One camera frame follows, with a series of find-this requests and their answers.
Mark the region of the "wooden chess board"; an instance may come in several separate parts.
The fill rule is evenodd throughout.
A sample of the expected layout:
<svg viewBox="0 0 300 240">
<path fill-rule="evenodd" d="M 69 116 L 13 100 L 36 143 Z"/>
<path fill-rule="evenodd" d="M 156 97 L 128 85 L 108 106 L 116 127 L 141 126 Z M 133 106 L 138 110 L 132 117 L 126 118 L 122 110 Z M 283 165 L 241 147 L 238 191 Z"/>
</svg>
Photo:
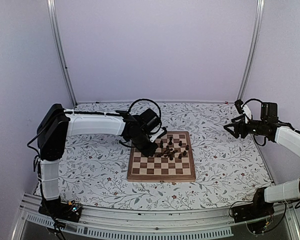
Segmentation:
<svg viewBox="0 0 300 240">
<path fill-rule="evenodd" d="M 169 138 L 173 137 L 173 145 L 168 145 Z M 194 156 L 191 146 L 190 134 L 188 131 L 169 131 L 166 135 L 155 140 L 158 148 L 155 154 L 145 157 L 142 153 L 133 148 L 130 151 L 127 180 L 129 182 L 141 183 L 190 183 L 196 180 Z M 173 160 L 169 157 L 157 157 L 157 154 L 168 149 L 177 150 L 173 154 Z"/>
</svg>

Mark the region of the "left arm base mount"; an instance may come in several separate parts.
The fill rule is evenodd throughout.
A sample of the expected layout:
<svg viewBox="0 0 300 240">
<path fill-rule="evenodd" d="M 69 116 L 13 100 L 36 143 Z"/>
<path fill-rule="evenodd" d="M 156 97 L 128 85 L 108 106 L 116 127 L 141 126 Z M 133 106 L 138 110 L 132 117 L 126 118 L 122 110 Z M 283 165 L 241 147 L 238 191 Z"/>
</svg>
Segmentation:
<svg viewBox="0 0 300 240">
<path fill-rule="evenodd" d="M 38 212 L 52 219 L 66 220 L 78 223 L 82 214 L 83 205 L 75 200 L 63 202 L 61 198 L 46 200 L 42 197 Z"/>
</svg>

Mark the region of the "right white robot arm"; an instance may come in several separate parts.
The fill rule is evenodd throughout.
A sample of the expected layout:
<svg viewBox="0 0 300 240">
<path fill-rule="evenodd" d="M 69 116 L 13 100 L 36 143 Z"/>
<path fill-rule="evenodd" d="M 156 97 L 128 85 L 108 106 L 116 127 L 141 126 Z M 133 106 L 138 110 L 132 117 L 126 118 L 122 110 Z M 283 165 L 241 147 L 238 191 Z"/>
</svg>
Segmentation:
<svg viewBox="0 0 300 240">
<path fill-rule="evenodd" d="M 256 190 L 248 213 L 252 218 L 259 218 L 268 210 L 268 204 L 300 201 L 300 130 L 291 123 L 281 121 L 278 117 L 278 105 L 275 102 L 265 102 L 259 99 L 249 99 L 246 102 L 237 100 L 234 106 L 238 116 L 231 119 L 224 129 L 236 139 L 247 136 L 264 137 L 274 147 L 283 152 L 280 157 L 288 157 L 283 163 L 291 164 L 296 159 L 290 177 L 281 177 L 280 183 Z"/>
</svg>

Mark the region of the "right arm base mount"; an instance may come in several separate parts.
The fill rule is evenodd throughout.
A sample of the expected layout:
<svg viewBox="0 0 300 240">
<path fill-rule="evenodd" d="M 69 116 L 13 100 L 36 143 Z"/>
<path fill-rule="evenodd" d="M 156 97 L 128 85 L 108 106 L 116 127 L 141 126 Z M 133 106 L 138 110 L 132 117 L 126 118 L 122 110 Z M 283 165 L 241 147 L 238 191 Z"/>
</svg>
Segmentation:
<svg viewBox="0 0 300 240">
<path fill-rule="evenodd" d="M 270 220 L 261 220 L 249 223 L 247 228 L 253 234 L 263 234 L 267 231 L 268 226 L 273 220 L 274 203 L 265 201 L 265 187 L 258 188 L 253 196 L 252 201 L 248 201 L 243 205 L 234 206 L 236 203 L 244 203 L 243 201 L 236 201 L 233 203 L 228 211 L 235 223 L 251 221 L 263 217 L 270 216 Z"/>
</svg>

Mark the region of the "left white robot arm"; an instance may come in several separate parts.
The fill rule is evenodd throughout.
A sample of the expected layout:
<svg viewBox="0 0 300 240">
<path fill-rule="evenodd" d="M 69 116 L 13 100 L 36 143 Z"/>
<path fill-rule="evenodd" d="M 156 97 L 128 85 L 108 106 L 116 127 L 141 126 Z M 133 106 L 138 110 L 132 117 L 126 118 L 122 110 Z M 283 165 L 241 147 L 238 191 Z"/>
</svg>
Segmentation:
<svg viewBox="0 0 300 240">
<path fill-rule="evenodd" d="M 88 112 L 65 109 L 61 104 L 51 106 L 37 128 L 36 136 L 27 143 L 37 147 L 38 180 L 45 209 L 53 216 L 64 213 L 64 205 L 59 202 L 59 163 L 64 155 L 68 137 L 78 135 L 120 136 L 144 156 L 155 154 L 156 139 L 167 133 L 162 125 L 161 113 L 148 108 L 141 114 L 132 115 L 129 110 L 115 112 Z"/>
</svg>

